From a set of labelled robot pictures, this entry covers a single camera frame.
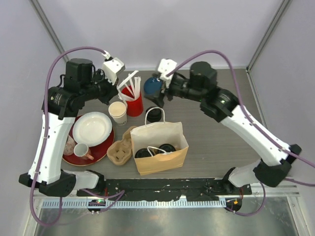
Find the red tray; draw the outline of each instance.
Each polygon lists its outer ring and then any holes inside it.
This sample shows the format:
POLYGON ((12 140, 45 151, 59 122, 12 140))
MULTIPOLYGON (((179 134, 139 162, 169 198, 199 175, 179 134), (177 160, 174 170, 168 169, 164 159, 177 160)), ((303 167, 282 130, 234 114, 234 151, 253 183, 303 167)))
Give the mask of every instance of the red tray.
MULTIPOLYGON (((78 116, 75 119, 74 123, 76 123, 76 121, 80 117, 81 116, 78 116)), ((69 135, 73 138, 72 130, 73 130, 73 126, 71 127, 70 132, 69 132, 69 135)), ((115 134, 114 134, 114 129, 112 129, 112 132, 110 133, 109 137, 103 143, 101 143, 97 146, 94 146, 94 147, 90 147, 92 156, 94 157, 94 160, 90 160, 90 159, 85 160, 83 158, 77 157, 74 154, 63 155, 63 160, 65 162, 71 164, 71 165, 74 165, 74 166, 88 166, 88 165, 91 165, 93 163, 96 163, 106 156, 108 148, 114 143, 114 139, 115 139, 115 134)))

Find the black cup lid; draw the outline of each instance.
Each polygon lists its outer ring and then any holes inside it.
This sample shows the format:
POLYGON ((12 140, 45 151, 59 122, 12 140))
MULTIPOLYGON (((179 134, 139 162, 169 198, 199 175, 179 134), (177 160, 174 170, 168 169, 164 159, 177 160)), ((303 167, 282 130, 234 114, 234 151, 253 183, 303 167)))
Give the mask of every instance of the black cup lid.
MULTIPOLYGON (((162 144, 162 145, 159 146, 158 148, 159 148, 159 149, 162 149, 162 150, 164 150, 164 151, 166 151, 166 152, 173 152, 173 151, 176 151, 176 149, 174 148, 174 146, 171 145, 171 144, 162 144)), ((157 152, 158 152, 159 154, 164 153, 164 152, 161 151, 161 150, 157 150, 157 152)))
POLYGON ((161 120, 161 118, 162 118, 162 111, 161 111, 161 109, 156 108, 156 109, 151 110, 151 111, 148 113, 147 121, 150 122, 150 123, 159 122, 159 121, 161 120))
POLYGON ((142 157, 150 157, 151 154, 149 153, 149 151, 146 149, 146 148, 142 148, 142 149, 139 149, 134 158, 142 158, 142 157))

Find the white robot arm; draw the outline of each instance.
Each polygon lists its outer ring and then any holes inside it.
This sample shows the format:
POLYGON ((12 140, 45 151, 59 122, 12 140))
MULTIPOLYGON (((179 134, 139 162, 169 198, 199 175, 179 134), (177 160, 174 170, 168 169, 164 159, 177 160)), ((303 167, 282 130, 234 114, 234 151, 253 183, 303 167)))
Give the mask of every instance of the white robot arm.
POLYGON ((301 152, 298 145, 289 145, 273 134, 253 118, 249 121, 244 115, 238 98, 230 91, 217 86, 217 72, 210 64, 200 61, 190 67, 190 78, 172 72, 177 63, 171 59, 162 59, 157 67, 159 79, 164 81, 160 91, 146 96, 158 106, 164 105, 163 98, 173 96, 201 102, 200 109, 209 117, 233 130, 244 139, 260 156, 261 160, 243 167, 231 168, 223 179, 226 180, 226 190, 242 187, 245 184, 262 182, 268 186, 276 187, 288 174, 294 157, 283 152, 287 150, 295 154, 301 152), (279 149, 269 141, 253 123, 258 125, 273 140, 282 146, 279 149))
POLYGON ((112 58, 107 52, 103 55, 105 62, 102 69, 97 71, 90 60, 71 59, 66 63, 63 88, 49 88, 49 124, 45 124, 43 114, 42 132, 36 156, 29 172, 20 175, 20 183, 28 187, 32 185, 47 125, 49 127, 47 143, 36 179, 36 188, 41 193, 54 197, 65 197, 72 190, 84 188, 96 192, 104 189, 104 176, 99 173, 61 170, 63 149, 78 111, 83 108, 86 101, 99 99, 102 103, 108 104, 110 99, 118 94, 117 75, 125 69, 125 65, 118 58, 112 58))

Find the white coffee cup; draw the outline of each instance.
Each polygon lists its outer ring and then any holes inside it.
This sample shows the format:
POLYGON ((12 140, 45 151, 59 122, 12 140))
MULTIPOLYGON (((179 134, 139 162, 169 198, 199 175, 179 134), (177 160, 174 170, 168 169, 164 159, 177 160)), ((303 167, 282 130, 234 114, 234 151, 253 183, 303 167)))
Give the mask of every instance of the white coffee cup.
POLYGON ((94 160, 94 157, 91 155, 91 150, 86 144, 77 144, 73 149, 74 155, 82 157, 83 159, 94 160))
POLYGON ((122 102, 113 102, 108 107, 109 115, 118 125, 127 123, 127 107, 122 102))

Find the bag handle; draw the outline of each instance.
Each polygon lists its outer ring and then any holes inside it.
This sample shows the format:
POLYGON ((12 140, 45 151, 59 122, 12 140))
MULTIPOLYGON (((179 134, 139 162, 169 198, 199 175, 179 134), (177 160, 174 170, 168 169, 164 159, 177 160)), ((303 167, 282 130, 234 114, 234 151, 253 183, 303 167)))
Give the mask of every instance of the bag handle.
POLYGON ((161 107, 152 107, 148 112, 146 113, 146 117, 144 118, 144 125, 147 126, 147 117, 148 113, 152 111, 153 109, 160 109, 163 112, 163 122, 165 123, 165 111, 161 107))
POLYGON ((160 150, 160 151, 164 152, 164 153, 162 153, 162 155, 167 155, 167 154, 172 153, 172 151, 171 151, 171 152, 167 152, 167 151, 165 151, 165 150, 163 150, 163 149, 160 149, 160 148, 157 148, 157 147, 148 146, 148 147, 147 147, 147 150, 148 150, 148 152, 149 152, 149 154, 150 154, 151 156, 153 156, 153 155, 152 155, 152 152, 149 150, 149 148, 157 149, 157 150, 160 150))

